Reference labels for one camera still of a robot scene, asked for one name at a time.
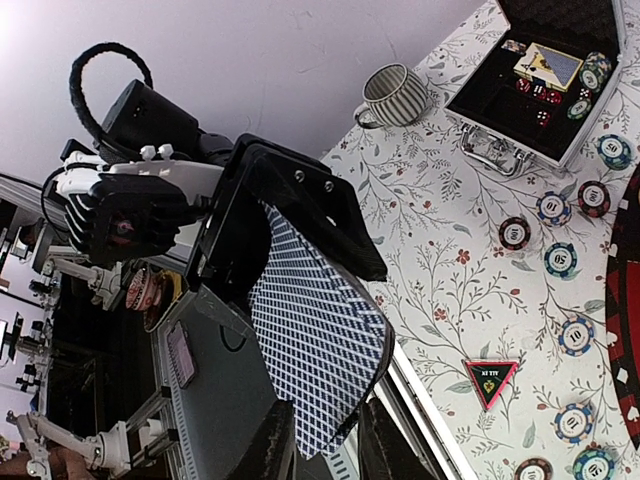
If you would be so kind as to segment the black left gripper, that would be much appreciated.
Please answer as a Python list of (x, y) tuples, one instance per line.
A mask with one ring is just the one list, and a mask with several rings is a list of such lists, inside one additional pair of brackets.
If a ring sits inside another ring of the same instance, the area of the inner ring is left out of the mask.
[(188, 262), (190, 283), (205, 284), (226, 302), (249, 303), (271, 244), (258, 200), (276, 208), (352, 275), (386, 279), (387, 266), (367, 231), (352, 184), (320, 161), (249, 133), (236, 143), (207, 133), (193, 116), (139, 80), (125, 87), (102, 127), (121, 147), (168, 143), (176, 156), (195, 163), (182, 188), (202, 220)]

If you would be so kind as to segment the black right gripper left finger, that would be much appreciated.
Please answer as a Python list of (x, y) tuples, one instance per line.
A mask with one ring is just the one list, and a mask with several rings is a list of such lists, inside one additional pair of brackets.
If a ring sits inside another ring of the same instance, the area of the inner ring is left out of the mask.
[(227, 480), (287, 480), (295, 478), (294, 408), (273, 403), (240, 461)]

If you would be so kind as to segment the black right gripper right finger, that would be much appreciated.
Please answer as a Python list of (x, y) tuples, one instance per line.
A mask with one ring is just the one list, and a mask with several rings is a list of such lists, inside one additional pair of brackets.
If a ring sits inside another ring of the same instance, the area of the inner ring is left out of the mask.
[(419, 460), (379, 399), (359, 408), (358, 464), (365, 480), (443, 479)]

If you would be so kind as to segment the blue card deck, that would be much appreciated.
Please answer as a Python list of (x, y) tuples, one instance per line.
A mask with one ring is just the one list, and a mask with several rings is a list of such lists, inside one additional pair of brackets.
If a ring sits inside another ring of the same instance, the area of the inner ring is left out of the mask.
[(298, 450), (310, 459), (348, 436), (388, 367), (394, 332), (356, 278), (276, 208), (264, 212), (270, 247), (248, 294), (251, 320), (275, 394), (294, 407)]

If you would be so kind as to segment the red black 100 chip pile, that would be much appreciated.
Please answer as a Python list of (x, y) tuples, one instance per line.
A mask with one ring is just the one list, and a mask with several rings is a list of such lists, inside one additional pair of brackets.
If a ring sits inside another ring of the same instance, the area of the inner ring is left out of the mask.
[(540, 457), (524, 460), (514, 472), (514, 480), (551, 480), (553, 469), (551, 464)]
[(578, 190), (578, 205), (587, 216), (601, 218), (611, 206), (609, 191), (599, 181), (586, 181)]

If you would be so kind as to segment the red black 100 chip stack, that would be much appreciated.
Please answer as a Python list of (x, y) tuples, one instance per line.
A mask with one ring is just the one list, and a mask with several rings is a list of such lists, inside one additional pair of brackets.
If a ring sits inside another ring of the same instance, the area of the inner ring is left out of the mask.
[(500, 244), (508, 250), (524, 249), (531, 238), (529, 223), (521, 217), (506, 219), (498, 230)]

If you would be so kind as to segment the blue green 50 chip pile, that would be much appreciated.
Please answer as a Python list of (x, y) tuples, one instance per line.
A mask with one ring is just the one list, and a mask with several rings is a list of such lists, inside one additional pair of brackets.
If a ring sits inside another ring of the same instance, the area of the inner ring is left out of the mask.
[(575, 480), (611, 480), (614, 476), (613, 457), (602, 449), (586, 449), (575, 459), (572, 474)]
[(607, 134), (598, 138), (596, 151), (603, 163), (612, 170), (624, 170), (632, 163), (630, 144), (617, 134)]

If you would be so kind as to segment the blue green 50 chip stack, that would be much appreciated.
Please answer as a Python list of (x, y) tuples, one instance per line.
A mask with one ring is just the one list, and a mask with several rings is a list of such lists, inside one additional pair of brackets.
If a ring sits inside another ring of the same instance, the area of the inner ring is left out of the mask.
[(567, 242), (551, 245), (544, 253), (544, 266), (551, 276), (568, 279), (574, 275), (578, 256), (574, 246)]

